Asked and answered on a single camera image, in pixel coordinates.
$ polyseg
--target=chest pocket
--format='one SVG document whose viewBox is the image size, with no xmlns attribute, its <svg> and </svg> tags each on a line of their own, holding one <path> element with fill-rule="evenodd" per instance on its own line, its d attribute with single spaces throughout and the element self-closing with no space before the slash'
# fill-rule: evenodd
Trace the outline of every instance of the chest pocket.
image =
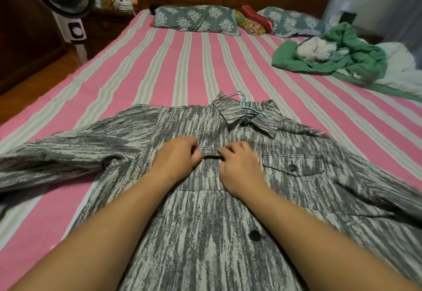
<svg viewBox="0 0 422 291">
<path fill-rule="evenodd" d="M 322 156 L 263 154 L 261 161 L 267 181 L 277 194 L 304 208 L 331 209 L 327 205 L 331 193 Z"/>
<path fill-rule="evenodd" d="M 221 155 L 211 147 L 199 147 L 199 150 L 202 161 L 188 177 L 175 185 L 175 191 L 224 190 L 219 178 Z"/>
</svg>

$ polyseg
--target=red pillow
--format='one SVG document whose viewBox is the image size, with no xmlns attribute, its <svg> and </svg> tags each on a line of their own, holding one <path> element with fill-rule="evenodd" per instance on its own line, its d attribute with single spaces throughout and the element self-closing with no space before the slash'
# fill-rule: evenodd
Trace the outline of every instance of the red pillow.
<svg viewBox="0 0 422 291">
<path fill-rule="evenodd" d="M 251 6 L 242 6 L 242 8 L 240 8 L 240 11 L 243 13 L 245 17 L 263 26 L 267 33 L 271 33 L 272 30 L 274 29 L 274 22 L 272 22 L 270 19 L 264 16 L 257 14 L 256 11 L 253 10 Z"/>
</svg>

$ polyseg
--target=clothes hanger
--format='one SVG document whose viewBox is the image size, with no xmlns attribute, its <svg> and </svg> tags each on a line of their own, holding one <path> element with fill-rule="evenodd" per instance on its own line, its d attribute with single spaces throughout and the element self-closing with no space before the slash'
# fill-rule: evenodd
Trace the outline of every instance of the clothes hanger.
<svg viewBox="0 0 422 291">
<path fill-rule="evenodd" d="M 243 105 L 243 103 L 245 102 L 245 99 L 246 99 L 246 95 L 245 95 L 244 92 L 236 90 L 236 91 L 229 93 L 229 96 L 235 96 L 235 95 L 242 96 L 242 97 L 240 97 L 240 107 L 241 108 L 252 110 L 255 113 L 261 113 L 261 111 L 259 111 L 259 110 L 256 110 L 252 107 L 246 107 L 246 106 Z"/>
</svg>

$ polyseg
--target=person's left arm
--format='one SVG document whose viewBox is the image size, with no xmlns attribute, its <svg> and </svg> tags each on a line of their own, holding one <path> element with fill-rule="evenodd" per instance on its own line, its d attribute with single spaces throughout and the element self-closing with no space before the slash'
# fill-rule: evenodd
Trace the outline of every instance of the person's left arm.
<svg viewBox="0 0 422 291">
<path fill-rule="evenodd" d="M 115 290 L 158 204 L 200 161 L 196 138 L 165 143 L 148 173 L 72 231 L 11 290 Z"/>
</svg>

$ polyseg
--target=person's left hand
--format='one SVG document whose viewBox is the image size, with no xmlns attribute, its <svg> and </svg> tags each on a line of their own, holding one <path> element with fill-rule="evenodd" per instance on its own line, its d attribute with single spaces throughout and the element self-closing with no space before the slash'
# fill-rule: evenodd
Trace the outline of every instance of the person's left hand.
<svg viewBox="0 0 422 291">
<path fill-rule="evenodd" d="M 201 161 L 195 137 L 177 137 L 164 143 L 155 155 L 150 172 L 169 179 L 172 184 L 188 176 Z"/>
</svg>

